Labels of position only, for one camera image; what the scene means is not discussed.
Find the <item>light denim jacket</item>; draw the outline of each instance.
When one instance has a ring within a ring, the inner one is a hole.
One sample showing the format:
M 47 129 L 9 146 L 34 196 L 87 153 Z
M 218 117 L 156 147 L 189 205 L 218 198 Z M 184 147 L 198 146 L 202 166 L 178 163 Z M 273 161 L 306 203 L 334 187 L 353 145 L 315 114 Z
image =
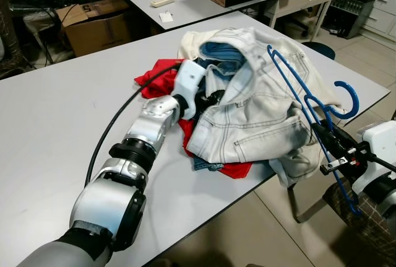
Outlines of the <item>light denim jacket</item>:
M 287 38 L 274 38 L 253 28 L 189 32 L 182 39 L 178 57 L 223 61 L 227 66 L 225 70 L 220 64 L 207 66 L 207 96 L 220 89 L 225 94 L 200 117 L 187 149 L 210 163 L 279 159 L 283 168 L 280 171 L 278 165 L 274 170 L 288 186 L 310 176 L 323 154 L 301 105 L 270 59 L 268 44 L 288 60 L 324 105 L 340 104 L 302 49 Z M 237 70 L 227 70 L 230 62 Z M 303 96 L 301 86 L 279 63 Z

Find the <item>white desk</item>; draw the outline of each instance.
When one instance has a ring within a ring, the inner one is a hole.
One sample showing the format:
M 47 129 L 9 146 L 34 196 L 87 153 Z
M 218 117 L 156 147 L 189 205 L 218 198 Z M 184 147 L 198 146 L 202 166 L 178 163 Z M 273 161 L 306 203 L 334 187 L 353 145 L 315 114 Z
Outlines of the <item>white desk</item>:
M 314 32 L 311 34 L 311 41 L 315 39 L 323 19 L 326 15 L 327 9 L 330 6 L 332 0 L 274 0 L 266 5 L 264 15 L 270 18 L 269 26 L 274 28 L 277 18 L 283 17 L 300 10 L 313 7 L 319 4 L 322 5 L 322 11 L 317 20 Z
M 174 58 L 183 34 L 226 27 L 255 27 L 282 34 L 234 12 L 91 55 L 0 81 L 0 265 L 15 266 L 34 249 L 59 238 L 82 190 L 92 151 L 104 128 L 137 89 L 133 79 L 157 59 Z M 361 112 L 389 91 L 302 46 L 325 81 L 350 83 Z M 337 91 L 344 107 L 348 94 Z M 139 98 L 121 115 L 98 155 L 95 170 L 109 157 L 137 118 Z M 138 267 L 171 247 L 268 179 L 253 168 L 245 179 L 192 171 L 182 150 L 182 132 L 167 135 L 149 175 L 147 205 L 135 244 L 115 253 L 110 267 Z
M 268 0 L 254 0 L 236 5 L 234 7 L 222 7 L 211 0 L 175 0 L 174 3 L 154 8 L 150 6 L 152 0 L 130 0 L 140 10 L 146 13 L 154 22 L 164 30 L 183 27 L 212 17 L 217 17 L 233 12 L 244 7 Z M 173 14 L 172 22 L 163 23 L 160 13 L 169 10 Z

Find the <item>pile of clothes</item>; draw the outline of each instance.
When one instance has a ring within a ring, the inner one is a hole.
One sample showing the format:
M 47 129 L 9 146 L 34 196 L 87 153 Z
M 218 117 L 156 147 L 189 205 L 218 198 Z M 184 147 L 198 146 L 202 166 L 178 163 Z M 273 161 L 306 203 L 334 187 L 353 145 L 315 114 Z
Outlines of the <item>pile of clothes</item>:
M 191 59 L 206 68 L 196 95 L 197 113 L 180 120 L 183 147 L 194 168 L 245 177 L 252 163 L 268 160 L 284 186 L 312 175 L 323 154 L 310 125 L 286 82 L 272 62 L 267 45 L 278 50 L 324 105 L 339 105 L 335 94 L 302 49 L 286 38 L 274 38 L 253 28 L 188 32 L 178 59 L 161 59 L 144 76 L 142 85 L 159 71 Z M 301 98 L 304 91 L 281 62 Z M 142 91 L 145 98 L 170 94 L 176 71 L 156 79 Z M 319 107 L 315 108 L 323 115 Z

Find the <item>blue clothes hanger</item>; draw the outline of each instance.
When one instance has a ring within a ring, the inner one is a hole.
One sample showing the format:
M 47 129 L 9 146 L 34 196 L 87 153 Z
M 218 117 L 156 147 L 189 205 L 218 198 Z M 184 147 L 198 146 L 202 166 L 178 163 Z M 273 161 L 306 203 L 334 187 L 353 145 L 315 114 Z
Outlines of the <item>blue clothes hanger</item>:
M 277 50 L 273 50 L 271 45 L 267 46 L 267 51 L 273 61 L 273 63 L 275 64 L 275 66 L 277 67 L 279 73 L 282 75 L 282 78 L 285 80 L 285 82 L 287 83 L 287 86 L 290 88 L 291 92 L 293 93 L 293 95 L 295 96 L 295 99 L 301 104 L 301 109 L 305 115 L 305 117 L 307 118 L 309 124 L 312 124 L 312 119 L 311 117 L 308 115 L 308 112 L 306 110 L 306 107 L 304 106 L 303 102 L 301 101 L 300 97 L 298 96 L 298 94 L 296 93 L 296 91 L 294 90 L 293 86 L 290 84 L 289 80 L 287 79 L 285 73 L 282 71 L 282 69 L 280 68 L 278 62 L 275 60 L 275 57 L 277 56 L 285 65 L 286 67 L 290 70 L 290 72 L 293 74 L 293 76 L 296 78 L 296 80 L 298 81 L 298 83 L 300 84 L 300 86 L 304 89 L 305 91 L 305 96 L 304 96 L 304 102 L 309 110 L 309 112 L 311 113 L 312 117 L 315 119 L 315 122 L 319 125 L 321 125 L 321 121 L 318 118 L 318 116 L 316 115 L 310 100 L 314 101 L 315 103 L 318 104 L 319 108 L 323 111 L 325 117 L 326 117 L 326 121 L 327 121 L 327 127 L 328 129 L 332 132 L 333 131 L 333 123 L 332 123 L 332 119 L 330 116 L 330 113 L 332 113 L 335 117 L 341 119 L 341 120 L 347 120 L 349 118 L 354 117 L 358 111 L 359 111 L 359 98 L 358 95 L 356 94 L 355 90 L 352 88 L 352 86 L 350 86 L 349 84 L 347 84 L 346 82 L 343 81 L 336 81 L 334 82 L 334 85 L 336 87 L 343 87 L 344 89 L 346 89 L 349 94 L 351 95 L 352 98 L 352 102 L 353 102 L 353 106 L 352 109 L 348 112 L 348 113 L 339 113 L 338 111 L 336 111 L 336 109 L 334 109 L 333 106 L 331 105 L 324 105 L 317 97 L 315 97 L 311 91 L 308 89 L 307 85 L 304 83 L 304 81 L 300 78 L 300 76 L 297 74 L 297 72 L 289 65 L 289 63 L 287 62 L 287 60 L 277 51 Z M 326 156 L 326 159 L 329 161 L 329 163 L 331 162 L 330 156 L 328 155 L 326 148 L 324 147 L 323 143 L 321 142 L 319 136 L 316 134 L 316 132 L 314 131 L 316 138 L 319 142 L 319 144 L 321 145 L 321 148 L 324 152 L 324 155 Z M 341 188 L 341 192 L 342 195 L 344 196 L 344 198 L 347 200 L 348 205 L 351 209 L 351 211 L 356 214 L 356 215 L 360 215 L 361 211 L 359 209 L 356 208 L 356 205 L 358 204 L 358 200 L 356 196 L 353 196 L 353 199 L 350 199 L 348 197 L 347 191 L 345 190 L 340 177 L 338 176 L 338 173 L 336 171 L 333 171 L 334 177 L 338 183 L 338 185 Z

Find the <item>blue chair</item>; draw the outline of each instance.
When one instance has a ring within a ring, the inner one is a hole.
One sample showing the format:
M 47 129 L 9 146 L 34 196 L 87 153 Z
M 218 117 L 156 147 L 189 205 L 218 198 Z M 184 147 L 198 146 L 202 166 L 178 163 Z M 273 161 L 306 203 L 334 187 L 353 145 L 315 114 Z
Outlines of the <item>blue chair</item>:
M 320 54 L 327 56 L 328 58 L 334 60 L 335 59 L 335 52 L 333 49 L 318 42 L 304 42 L 303 45 L 310 47 L 310 49 L 319 52 Z

